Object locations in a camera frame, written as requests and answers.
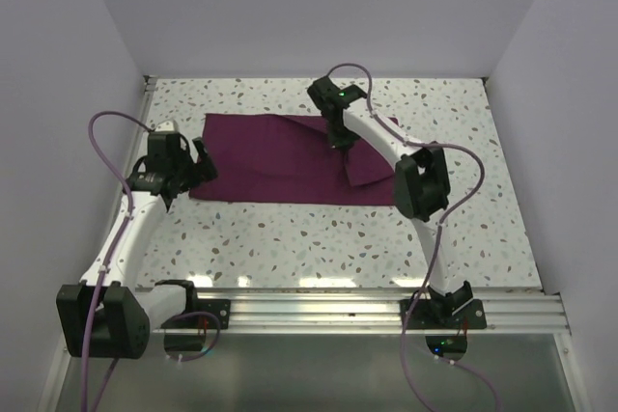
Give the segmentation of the purple cloth wrap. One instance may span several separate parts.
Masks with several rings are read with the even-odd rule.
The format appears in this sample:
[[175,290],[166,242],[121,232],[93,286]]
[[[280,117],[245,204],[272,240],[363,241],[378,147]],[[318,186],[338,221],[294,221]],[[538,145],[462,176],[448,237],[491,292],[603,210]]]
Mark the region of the purple cloth wrap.
[[208,114],[202,134],[218,177],[198,201],[393,206],[394,173],[367,142],[331,147],[312,116]]

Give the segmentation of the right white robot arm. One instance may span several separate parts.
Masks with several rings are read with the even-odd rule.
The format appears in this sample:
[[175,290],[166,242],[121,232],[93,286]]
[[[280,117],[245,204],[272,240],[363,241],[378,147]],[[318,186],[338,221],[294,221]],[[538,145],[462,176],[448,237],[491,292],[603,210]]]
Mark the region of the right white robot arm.
[[364,141],[393,172],[394,205],[412,222],[428,265],[428,297],[418,302],[413,313],[431,316],[441,327],[454,326],[464,317],[473,293],[457,275],[454,253],[441,244],[446,228],[437,222],[437,214],[449,207],[451,193],[444,150],[408,136],[370,110],[367,94],[356,85],[341,89],[324,76],[309,86],[307,94],[326,120],[332,148],[350,151]]

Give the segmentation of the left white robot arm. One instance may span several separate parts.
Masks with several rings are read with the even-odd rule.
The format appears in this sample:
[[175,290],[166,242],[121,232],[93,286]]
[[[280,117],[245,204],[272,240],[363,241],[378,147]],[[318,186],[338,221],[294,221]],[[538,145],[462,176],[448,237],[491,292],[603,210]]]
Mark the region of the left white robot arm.
[[188,280],[159,281],[142,296],[134,291],[146,250],[172,203],[217,176],[201,138],[187,140],[176,130],[149,133],[147,152],[125,180],[116,221],[98,256],[78,283],[57,293],[71,356],[138,359],[151,333],[166,322],[186,328],[208,317]]

